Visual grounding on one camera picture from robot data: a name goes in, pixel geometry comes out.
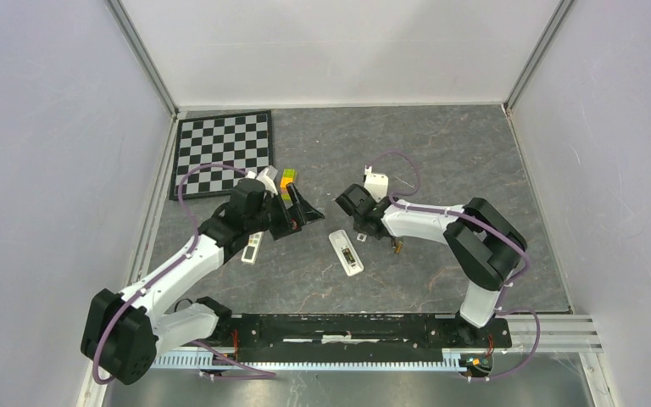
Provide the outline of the white remote control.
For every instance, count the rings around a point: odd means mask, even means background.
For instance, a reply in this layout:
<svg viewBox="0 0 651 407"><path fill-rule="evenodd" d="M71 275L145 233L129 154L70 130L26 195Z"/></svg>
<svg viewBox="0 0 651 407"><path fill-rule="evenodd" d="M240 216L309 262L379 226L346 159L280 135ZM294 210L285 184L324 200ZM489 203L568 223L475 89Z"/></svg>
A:
<svg viewBox="0 0 651 407"><path fill-rule="evenodd" d="M330 233L328 239L347 276L356 276L364 270L364 265L344 230Z"/></svg>

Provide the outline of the white remote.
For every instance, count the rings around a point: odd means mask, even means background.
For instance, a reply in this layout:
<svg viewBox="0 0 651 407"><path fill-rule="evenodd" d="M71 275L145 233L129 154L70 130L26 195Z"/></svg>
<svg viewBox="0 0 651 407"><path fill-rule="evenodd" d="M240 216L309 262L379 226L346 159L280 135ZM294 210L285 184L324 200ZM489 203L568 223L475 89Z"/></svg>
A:
<svg viewBox="0 0 651 407"><path fill-rule="evenodd" d="M259 254L264 233L262 231L252 234L248 239L247 246L242 251L241 262L254 265Z"/></svg>

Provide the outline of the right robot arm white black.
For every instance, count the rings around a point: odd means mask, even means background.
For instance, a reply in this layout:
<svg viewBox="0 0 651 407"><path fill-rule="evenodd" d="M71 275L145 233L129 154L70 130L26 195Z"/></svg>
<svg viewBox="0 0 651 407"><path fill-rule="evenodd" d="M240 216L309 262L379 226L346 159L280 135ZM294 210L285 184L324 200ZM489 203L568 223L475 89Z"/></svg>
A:
<svg viewBox="0 0 651 407"><path fill-rule="evenodd" d="M377 201L365 187L349 186L336 199L353 219L356 232L441 243L452 251L469 279L455 326L458 340L476 346L490 333L490 320L501 306L504 289L519 264L530 266L525 238L484 198L465 205L418 205L399 198Z"/></svg>

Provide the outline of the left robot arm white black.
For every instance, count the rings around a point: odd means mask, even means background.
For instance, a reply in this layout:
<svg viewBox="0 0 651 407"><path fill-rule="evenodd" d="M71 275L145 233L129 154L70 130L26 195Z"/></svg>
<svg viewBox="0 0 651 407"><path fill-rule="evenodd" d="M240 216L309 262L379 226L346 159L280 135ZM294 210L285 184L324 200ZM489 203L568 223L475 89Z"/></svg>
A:
<svg viewBox="0 0 651 407"><path fill-rule="evenodd" d="M103 289L90 304L81 352L92 361L99 384L105 370L124 384L138 381L162 354L206 339L226 343L231 321L203 303L170 313L168 308L196 282L239 254L249 238L262 231L273 239L289 236L324 214L308 203L294 185L287 186L292 204L260 179L244 178L231 189L228 202L198 225L184 247L139 282L114 293Z"/></svg>

